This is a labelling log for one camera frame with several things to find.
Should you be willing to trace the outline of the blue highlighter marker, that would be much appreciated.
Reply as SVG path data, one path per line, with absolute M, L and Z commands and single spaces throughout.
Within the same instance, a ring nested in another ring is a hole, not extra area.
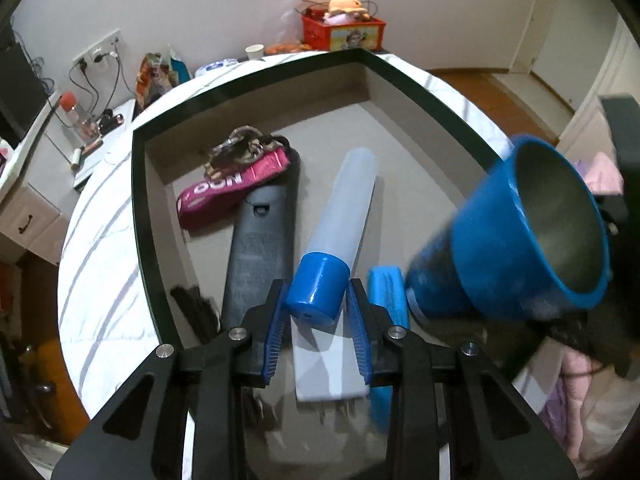
M 398 266 L 375 266 L 369 271 L 368 297 L 372 304 L 384 308 L 394 325 L 410 328 L 404 279 Z M 378 431 L 387 434 L 392 414 L 393 388 L 370 389 L 371 419 Z

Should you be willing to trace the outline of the red toy crate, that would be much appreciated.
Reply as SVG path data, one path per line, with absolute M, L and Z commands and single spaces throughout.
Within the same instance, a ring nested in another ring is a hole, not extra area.
M 318 51 L 341 51 L 364 49 L 379 51 L 386 23 L 372 18 L 368 22 L 328 25 L 323 20 L 316 20 L 310 15 L 302 15 L 303 42 Z

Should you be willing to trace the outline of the white tube blue cap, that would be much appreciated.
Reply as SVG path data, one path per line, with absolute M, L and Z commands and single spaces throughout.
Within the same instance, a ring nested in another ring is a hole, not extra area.
M 346 154 L 288 288 L 285 304 L 299 321 L 331 326 L 340 316 L 377 176 L 378 158 L 371 150 Z

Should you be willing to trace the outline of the wet wipes pack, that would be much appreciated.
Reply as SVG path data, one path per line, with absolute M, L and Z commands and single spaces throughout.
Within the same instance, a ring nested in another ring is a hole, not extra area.
M 223 60 L 218 60 L 215 62 L 211 62 L 199 67 L 195 73 L 195 77 L 203 76 L 212 70 L 216 70 L 217 68 L 235 66 L 239 61 L 236 58 L 224 58 Z

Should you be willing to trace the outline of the blue metal cup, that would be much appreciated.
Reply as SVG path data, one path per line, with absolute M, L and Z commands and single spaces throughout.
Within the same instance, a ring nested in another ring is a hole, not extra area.
M 405 290 L 421 324 L 475 315 L 550 321 L 597 307 L 610 267 L 585 181 L 553 146 L 519 136 L 413 257 Z

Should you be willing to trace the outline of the orange plush toy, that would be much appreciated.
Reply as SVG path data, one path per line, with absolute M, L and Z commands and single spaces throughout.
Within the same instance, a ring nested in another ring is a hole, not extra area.
M 371 15 L 360 0 L 330 0 L 323 21 L 328 25 L 344 25 L 370 21 Z

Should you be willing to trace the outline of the black remote control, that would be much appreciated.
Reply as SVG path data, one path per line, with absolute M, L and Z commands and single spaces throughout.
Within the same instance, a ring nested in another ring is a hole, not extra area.
M 251 190 L 236 215 L 220 325 L 230 330 L 265 302 L 273 281 L 291 281 L 300 158 L 288 151 L 283 174 Z

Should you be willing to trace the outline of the blue white snack bag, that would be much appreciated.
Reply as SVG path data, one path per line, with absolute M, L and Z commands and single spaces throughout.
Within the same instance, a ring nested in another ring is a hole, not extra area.
M 168 46 L 168 53 L 170 67 L 177 78 L 178 84 L 184 84 L 185 82 L 191 80 L 192 75 L 190 73 L 190 70 L 186 67 L 186 63 L 183 62 L 182 58 L 180 58 L 180 56 L 171 46 Z

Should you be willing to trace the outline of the white paper cup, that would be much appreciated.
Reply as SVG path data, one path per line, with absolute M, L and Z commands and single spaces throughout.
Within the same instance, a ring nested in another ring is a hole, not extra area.
M 249 61 L 261 61 L 265 56 L 263 44 L 251 44 L 245 48 L 245 54 Z

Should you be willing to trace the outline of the white striped bed cover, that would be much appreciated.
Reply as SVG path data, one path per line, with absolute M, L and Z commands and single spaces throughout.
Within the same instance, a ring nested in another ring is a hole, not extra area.
M 262 61 L 246 61 L 228 67 L 216 68 L 205 75 L 198 76 L 152 104 L 145 112 L 134 119 L 125 132 L 106 149 L 104 159 L 94 170 L 72 214 L 70 227 L 65 235 L 63 255 L 58 274 L 58 328 L 62 344 L 63 358 L 67 366 L 70 380 L 79 396 L 80 402 L 93 419 L 106 401 L 117 391 L 125 379 L 159 344 L 159 339 L 152 321 L 152 313 L 146 299 L 143 285 L 143 273 L 139 268 L 136 240 L 134 239 L 134 212 L 131 201 L 131 147 L 134 132 L 147 122 L 171 110 L 178 104 L 194 98 L 199 94 L 217 89 L 226 82 L 234 81 L 252 73 L 259 73 L 267 68 L 277 67 L 305 58 L 328 54 L 306 52 L 297 54 L 278 54 L 268 56 Z M 393 54 L 377 54 L 377 56 L 394 66 L 396 70 L 410 77 L 416 84 L 430 92 L 451 110 L 460 120 L 465 122 L 483 143 L 504 158 L 512 148 L 512 143 L 504 132 L 489 117 L 460 92 L 446 84 L 442 78 L 420 70 L 416 66 L 398 58 Z M 430 168 L 432 175 L 435 169 L 435 155 L 427 157 L 428 148 L 436 148 L 436 122 L 423 119 L 420 136 L 426 141 L 422 148 L 425 155 L 414 156 L 416 162 L 391 162 L 391 148 L 375 148 L 373 130 L 364 127 L 347 127 L 347 133 L 339 133 L 335 128 L 322 125 L 321 133 L 332 134 L 332 142 L 337 146 L 343 141 L 343 152 L 336 154 L 332 162 L 329 155 L 320 154 L 311 148 L 310 133 L 300 134 L 293 145 L 303 155 L 303 173 L 300 177 L 300 200 L 304 206 L 297 209 L 297 234 L 295 264 L 302 258 L 303 249 L 308 243 L 307 234 L 303 230 L 303 221 L 316 223 L 321 209 L 331 194 L 331 186 L 345 154 L 352 148 L 367 145 L 376 153 L 380 161 L 380 172 L 374 195 L 372 211 L 368 220 L 366 234 L 363 235 L 363 248 L 359 249 L 358 258 L 352 270 L 355 278 L 367 281 L 370 268 L 374 266 L 406 266 L 410 257 L 418 250 L 423 235 L 409 244 L 400 244 L 400 220 L 409 220 L 409 206 L 418 206 L 418 199 L 407 202 L 400 201 L 398 195 L 393 196 L 392 183 L 398 188 L 399 183 L 392 181 L 392 172 L 398 170 L 398 178 L 408 179 L 409 170 L 418 170 L 418 163 L 425 169 Z M 440 174 L 445 174 L 444 163 L 439 162 Z M 311 192 L 311 183 L 318 183 L 320 174 L 327 172 L 329 182 L 322 183 L 320 191 Z M 186 271 L 189 280 L 197 280 L 203 295 L 221 304 L 222 285 L 227 271 L 227 257 L 231 243 L 231 226 L 224 222 L 210 226 L 214 234 L 203 234 L 205 240 L 215 242 L 211 250 L 221 250 L 220 256 L 214 256 L 213 274 L 194 270 Z

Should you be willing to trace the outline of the orange cap clear bottle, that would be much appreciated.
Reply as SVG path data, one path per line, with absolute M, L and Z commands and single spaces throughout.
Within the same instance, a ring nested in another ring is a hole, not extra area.
M 80 105 L 73 92 L 64 92 L 58 104 L 83 144 L 89 145 L 99 139 L 100 130 L 96 120 Z

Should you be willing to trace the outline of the white desk with drawers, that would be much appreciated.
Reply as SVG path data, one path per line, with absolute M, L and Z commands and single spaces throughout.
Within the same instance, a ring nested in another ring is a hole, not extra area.
M 70 168 L 73 137 L 44 106 L 1 175 L 1 260 L 26 252 L 56 266 L 79 193 Z

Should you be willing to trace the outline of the colourful snack bag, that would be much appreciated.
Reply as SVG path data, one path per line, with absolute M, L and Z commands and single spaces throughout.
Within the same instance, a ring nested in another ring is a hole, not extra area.
M 136 99 L 140 112 L 178 86 L 178 76 L 160 52 L 143 58 L 136 79 Z

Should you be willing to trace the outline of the pink floral quilt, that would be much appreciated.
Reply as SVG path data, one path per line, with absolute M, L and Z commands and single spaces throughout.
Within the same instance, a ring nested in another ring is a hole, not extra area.
M 616 162 L 599 152 L 576 168 L 594 198 L 623 189 Z M 639 377 L 621 378 L 611 365 L 551 336 L 515 381 L 582 478 L 599 478 L 639 432 Z

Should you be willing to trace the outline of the black computer monitor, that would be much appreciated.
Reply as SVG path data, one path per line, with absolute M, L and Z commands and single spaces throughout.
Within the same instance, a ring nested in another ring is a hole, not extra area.
M 16 148 L 47 101 L 46 89 L 36 77 L 19 44 L 1 51 L 1 137 Z

